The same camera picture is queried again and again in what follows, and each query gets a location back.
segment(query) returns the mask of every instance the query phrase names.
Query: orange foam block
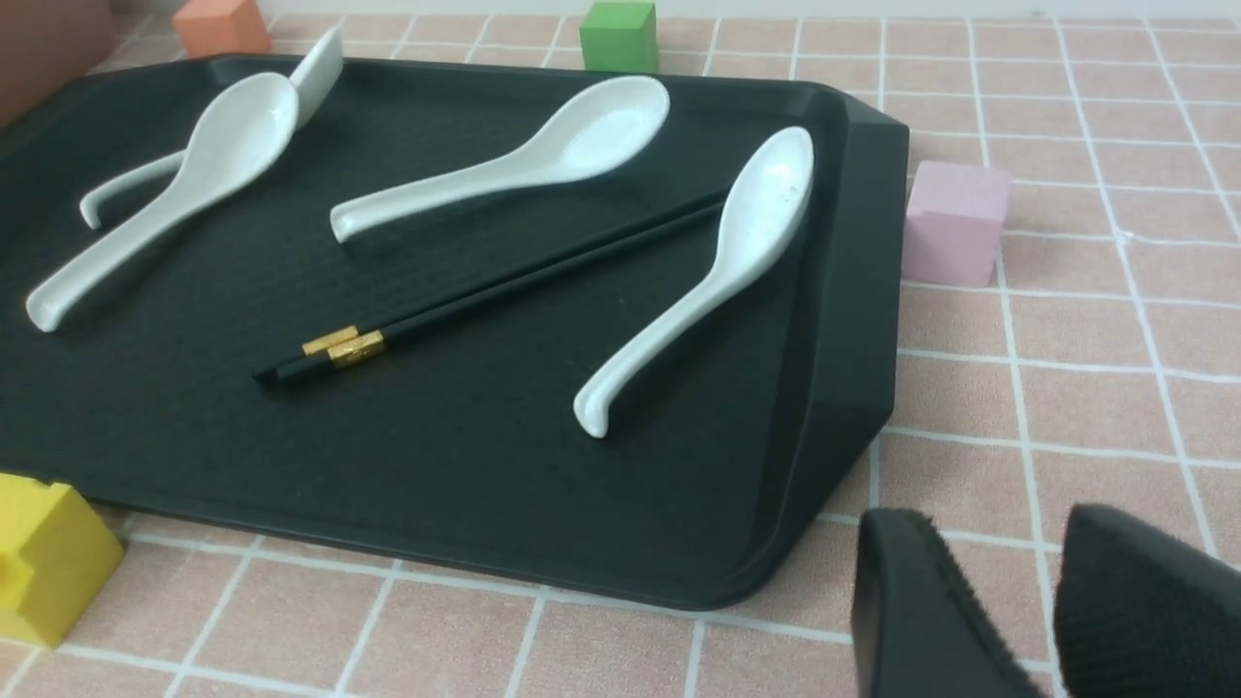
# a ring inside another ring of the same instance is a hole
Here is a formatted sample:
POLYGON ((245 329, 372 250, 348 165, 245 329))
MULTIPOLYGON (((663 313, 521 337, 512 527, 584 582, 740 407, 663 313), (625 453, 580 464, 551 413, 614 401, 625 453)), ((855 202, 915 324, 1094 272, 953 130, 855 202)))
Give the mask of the orange foam block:
POLYGON ((172 15, 172 26, 191 58, 272 50, 254 0, 190 0, 172 15))

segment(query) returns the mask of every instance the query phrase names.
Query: black tray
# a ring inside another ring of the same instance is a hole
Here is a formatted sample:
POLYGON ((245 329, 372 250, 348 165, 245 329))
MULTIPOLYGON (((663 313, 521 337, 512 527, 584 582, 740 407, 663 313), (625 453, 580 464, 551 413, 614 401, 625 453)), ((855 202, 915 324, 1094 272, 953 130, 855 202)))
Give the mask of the black tray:
POLYGON ((604 77, 350 61, 271 171, 36 330, 26 294, 98 235, 79 196, 182 148, 223 86, 294 61, 86 78, 0 135, 0 467, 666 606, 755 591, 891 414, 907 128, 823 86, 665 77, 666 125, 613 175, 341 246, 334 204, 500 155, 604 77), (798 238, 629 385, 604 441, 572 397, 706 272, 715 219, 314 385, 251 380, 310 338, 726 189, 792 124, 817 155, 798 238))

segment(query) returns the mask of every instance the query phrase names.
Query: pink tile surface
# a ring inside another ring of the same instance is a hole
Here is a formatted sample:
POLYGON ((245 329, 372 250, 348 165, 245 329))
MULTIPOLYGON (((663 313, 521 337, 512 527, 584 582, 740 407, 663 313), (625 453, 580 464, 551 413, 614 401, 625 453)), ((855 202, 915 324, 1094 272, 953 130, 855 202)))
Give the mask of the pink tile surface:
POLYGON ((549 602, 519 688, 521 696, 685 693, 694 621, 661 614, 549 602))
POLYGON ((527 597, 401 581, 347 689, 362 696, 503 696, 534 609, 527 597))
POLYGON ((695 687, 700 698, 858 696, 850 647, 716 625, 706 628, 695 687))
MULTIPOLYGON (((576 16, 269 20, 278 52, 341 26, 349 56, 581 68, 576 16)), ((1031 662, 1047 661, 1037 563, 1051 591, 1076 502, 1241 565, 1241 30, 1150 25, 660 16, 665 73, 829 84, 908 123, 913 165, 1016 178, 1003 277, 902 287, 889 430, 747 601, 702 619, 616 607, 113 510, 125 563, 66 650, 0 642, 0 693, 851 697, 856 519, 874 504, 933 515, 1031 662)), ((114 31, 98 70, 181 56, 166 17, 114 31)))

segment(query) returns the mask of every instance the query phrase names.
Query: gold chopstick band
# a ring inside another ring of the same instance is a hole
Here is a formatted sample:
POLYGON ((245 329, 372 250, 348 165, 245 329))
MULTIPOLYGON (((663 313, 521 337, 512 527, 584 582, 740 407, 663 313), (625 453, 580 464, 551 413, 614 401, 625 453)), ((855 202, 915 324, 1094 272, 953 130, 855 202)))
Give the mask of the gold chopstick band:
POLYGON ((377 329, 328 348, 328 356, 331 358, 331 365, 338 369, 351 366, 382 353, 383 333, 377 329))
POLYGON ((319 339, 311 339, 310 342, 307 342, 305 344, 302 345, 302 353, 305 354, 307 356, 309 356, 310 354, 318 354, 324 349, 335 347, 341 342, 349 342, 355 337, 357 337, 357 328, 355 325, 349 325, 344 329, 338 329, 331 334, 325 334, 319 339))

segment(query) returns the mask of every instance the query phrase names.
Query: chopsticks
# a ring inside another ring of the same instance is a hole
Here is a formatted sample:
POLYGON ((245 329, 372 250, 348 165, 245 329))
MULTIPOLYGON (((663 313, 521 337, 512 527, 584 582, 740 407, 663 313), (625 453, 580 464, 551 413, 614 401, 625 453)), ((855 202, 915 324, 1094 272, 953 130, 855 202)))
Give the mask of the chopsticks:
POLYGON ((338 329, 304 343, 297 354, 253 370, 252 376, 266 386, 294 385, 349 368, 387 349, 407 344, 422 332, 447 320, 482 312, 541 283, 683 230, 717 214, 724 207, 726 195, 727 191, 720 190, 700 196, 655 216, 565 246, 545 257, 429 302, 388 313, 375 322, 338 329))

